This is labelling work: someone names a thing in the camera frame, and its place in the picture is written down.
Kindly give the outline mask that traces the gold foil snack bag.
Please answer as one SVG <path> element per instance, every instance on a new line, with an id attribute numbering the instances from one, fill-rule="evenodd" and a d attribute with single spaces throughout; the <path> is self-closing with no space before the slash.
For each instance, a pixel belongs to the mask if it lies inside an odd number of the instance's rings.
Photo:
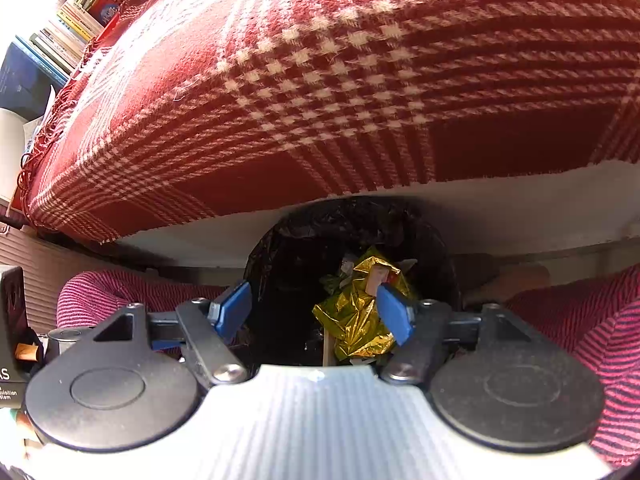
<path id="1" fill-rule="evenodd" d="M 337 362 L 377 358 L 393 348 L 395 338 L 378 314 L 378 286 L 390 285 L 401 295 L 416 293 L 399 266 L 389 262 L 375 247 L 362 256 L 347 255 L 337 274 L 322 278 L 329 294 L 315 304 L 312 313 L 333 339 Z"/>

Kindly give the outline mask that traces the pink striped trouser leg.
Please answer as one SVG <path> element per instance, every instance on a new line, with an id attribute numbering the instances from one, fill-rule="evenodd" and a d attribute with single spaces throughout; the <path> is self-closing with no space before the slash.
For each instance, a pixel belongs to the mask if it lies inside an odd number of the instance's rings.
<path id="1" fill-rule="evenodd" d="M 172 311 L 194 298 L 215 299 L 224 287 L 192 285 L 148 278 L 122 270 L 81 272 L 58 295 L 56 327 L 96 326 L 127 304 L 149 312 Z"/>

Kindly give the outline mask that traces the pink suitcase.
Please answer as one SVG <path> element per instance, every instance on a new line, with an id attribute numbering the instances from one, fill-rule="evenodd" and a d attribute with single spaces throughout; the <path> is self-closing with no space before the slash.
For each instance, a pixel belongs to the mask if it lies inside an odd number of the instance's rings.
<path id="1" fill-rule="evenodd" d="M 38 334 L 55 328 L 58 295 L 67 281 L 85 271 L 118 269 L 116 264 L 45 242 L 4 222 L 0 246 L 1 263 L 23 269 L 27 319 Z"/>

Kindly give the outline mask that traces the black trash bin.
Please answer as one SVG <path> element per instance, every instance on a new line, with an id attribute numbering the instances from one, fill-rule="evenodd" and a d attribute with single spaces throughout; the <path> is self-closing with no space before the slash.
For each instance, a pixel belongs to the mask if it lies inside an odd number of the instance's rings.
<path id="1" fill-rule="evenodd" d="M 260 364 L 316 365 L 324 336 L 340 360 L 375 358 L 394 337 L 374 286 L 460 304 L 454 264 L 423 210 L 403 198 L 356 197 L 306 206 L 275 224 L 247 260 L 246 321 Z"/>

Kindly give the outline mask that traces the red plaid blanket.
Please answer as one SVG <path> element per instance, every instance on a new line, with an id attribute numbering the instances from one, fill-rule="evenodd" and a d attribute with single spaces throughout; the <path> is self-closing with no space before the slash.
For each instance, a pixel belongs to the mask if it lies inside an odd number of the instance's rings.
<path id="1" fill-rule="evenodd" d="M 639 0 L 132 0 L 14 203 L 109 243 L 430 182 L 639 158 Z"/>

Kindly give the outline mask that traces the dark blue folder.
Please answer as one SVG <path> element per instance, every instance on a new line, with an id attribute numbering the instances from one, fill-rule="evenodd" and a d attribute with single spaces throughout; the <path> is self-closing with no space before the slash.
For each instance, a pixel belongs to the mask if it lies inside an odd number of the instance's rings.
<path id="1" fill-rule="evenodd" d="M 1 107 L 29 122 L 46 111 L 50 90 L 60 91 L 67 81 L 36 47 L 15 37 L 1 65 Z"/>

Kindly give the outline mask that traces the left book row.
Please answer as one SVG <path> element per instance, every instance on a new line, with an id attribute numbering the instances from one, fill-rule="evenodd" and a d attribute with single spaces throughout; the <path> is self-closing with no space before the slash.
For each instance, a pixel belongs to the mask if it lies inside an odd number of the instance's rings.
<path id="1" fill-rule="evenodd" d="M 107 24 L 101 25 L 89 14 L 86 0 L 62 0 L 52 18 L 25 42 L 36 47 L 70 78 L 88 44 L 102 34 Z"/>

